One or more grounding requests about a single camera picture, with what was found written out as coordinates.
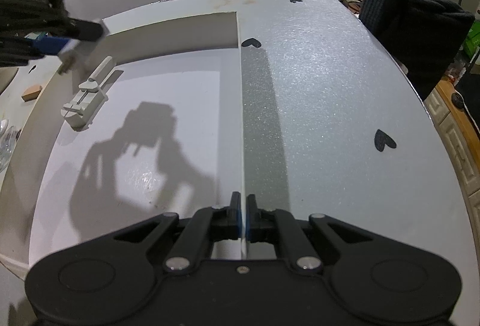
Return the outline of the grey watch link remover tool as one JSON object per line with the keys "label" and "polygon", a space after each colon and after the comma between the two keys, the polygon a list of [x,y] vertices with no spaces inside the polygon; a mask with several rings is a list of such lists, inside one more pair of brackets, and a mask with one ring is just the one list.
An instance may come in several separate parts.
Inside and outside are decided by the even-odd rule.
{"label": "grey watch link remover tool", "polygon": [[79,84],[79,91],[72,100],[63,105],[61,115],[73,130],[86,127],[107,100],[102,83],[115,66],[112,56],[105,57],[89,78]]}

